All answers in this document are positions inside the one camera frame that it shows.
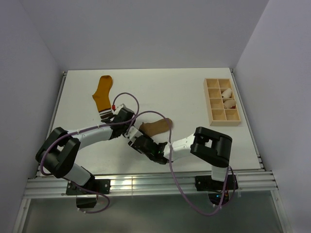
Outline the brown sock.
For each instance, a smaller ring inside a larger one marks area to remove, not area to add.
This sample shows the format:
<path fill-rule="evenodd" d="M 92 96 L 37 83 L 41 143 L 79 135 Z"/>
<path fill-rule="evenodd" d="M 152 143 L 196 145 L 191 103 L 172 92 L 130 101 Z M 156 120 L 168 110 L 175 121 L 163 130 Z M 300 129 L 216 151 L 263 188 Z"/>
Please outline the brown sock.
<path fill-rule="evenodd" d="M 142 123 L 139 130 L 147 134 L 149 137 L 165 133 L 170 130 L 173 122 L 169 118 L 161 119 L 152 123 Z"/>

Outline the mustard striped sock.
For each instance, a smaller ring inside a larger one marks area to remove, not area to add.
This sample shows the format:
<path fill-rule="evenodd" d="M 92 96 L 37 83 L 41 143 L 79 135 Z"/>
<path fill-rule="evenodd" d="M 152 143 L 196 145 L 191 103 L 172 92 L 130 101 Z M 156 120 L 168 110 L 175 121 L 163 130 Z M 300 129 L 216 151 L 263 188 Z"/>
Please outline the mustard striped sock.
<path fill-rule="evenodd" d="M 113 85 L 112 77 L 109 75 L 101 76 L 97 86 L 97 90 L 92 95 L 101 120 L 109 118 L 113 115 L 112 107 L 109 99 L 109 92 Z"/>

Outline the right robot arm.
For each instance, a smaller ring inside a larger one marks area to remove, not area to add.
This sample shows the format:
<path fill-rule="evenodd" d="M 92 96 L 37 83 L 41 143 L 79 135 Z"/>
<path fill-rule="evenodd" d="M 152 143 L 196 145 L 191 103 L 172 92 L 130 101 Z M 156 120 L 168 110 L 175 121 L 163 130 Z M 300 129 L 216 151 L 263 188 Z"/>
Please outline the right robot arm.
<path fill-rule="evenodd" d="M 151 161 L 165 165 L 190 155 L 211 165 L 211 186 L 221 189 L 227 183 L 226 171 L 229 167 L 232 138 L 204 127 L 196 128 L 190 136 L 172 143 L 156 143 L 146 133 L 131 127 L 124 135 L 128 145 L 134 150 L 147 156 Z"/>

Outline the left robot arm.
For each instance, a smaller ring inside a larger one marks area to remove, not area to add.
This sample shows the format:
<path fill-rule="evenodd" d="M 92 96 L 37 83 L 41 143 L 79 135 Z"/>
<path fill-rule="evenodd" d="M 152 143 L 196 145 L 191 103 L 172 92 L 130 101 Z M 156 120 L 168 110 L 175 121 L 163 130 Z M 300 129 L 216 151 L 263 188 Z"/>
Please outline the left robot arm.
<path fill-rule="evenodd" d="M 47 169 L 56 178 L 76 183 L 82 193 L 99 192 L 105 185 L 100 185 L 92 173 L 75 164 L 78 151 L 125 134 L 134 115 L 132 110 L 122 107 L 98 126 L 75 131 L 55 128 L 38 150 L 35 159 L 41 169 Z"/>

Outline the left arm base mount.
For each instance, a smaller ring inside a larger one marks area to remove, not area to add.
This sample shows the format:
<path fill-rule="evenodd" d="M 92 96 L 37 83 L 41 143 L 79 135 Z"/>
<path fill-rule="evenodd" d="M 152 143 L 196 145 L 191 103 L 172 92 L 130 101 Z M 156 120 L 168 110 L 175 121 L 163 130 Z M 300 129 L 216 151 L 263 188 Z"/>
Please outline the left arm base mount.
<path fill-rule="evenodd" d="M 92 179 L 85 185 L 77 185 L 73 181 L 68 181 L 66 188 L 67 196 L 76 196 L 76 206 L 80 210 L 89 212 L 98 203 L 99 197 L 107 200 L 104 210 L 110 205 L 110 199 L 107 194 L 110 193 L 110 179 Z"/>

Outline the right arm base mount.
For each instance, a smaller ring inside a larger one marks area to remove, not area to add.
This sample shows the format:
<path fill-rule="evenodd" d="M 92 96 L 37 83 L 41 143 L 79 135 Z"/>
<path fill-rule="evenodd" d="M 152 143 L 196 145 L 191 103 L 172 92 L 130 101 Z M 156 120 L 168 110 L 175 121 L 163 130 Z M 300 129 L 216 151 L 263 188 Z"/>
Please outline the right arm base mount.
<path fill-rule="evenodd" d="M 218 205 L 222 196 L 223 182 L 214 181 L 211 175 L 195 176 L 195 187 L 198 192 L 207 191 L 208 198 L 212 204 Z M 230 201 L 230 191 L 237 191 L 239 188 L 235 175 L 228 175 L 225 186 L 225 195 L 222 205 Z"/>

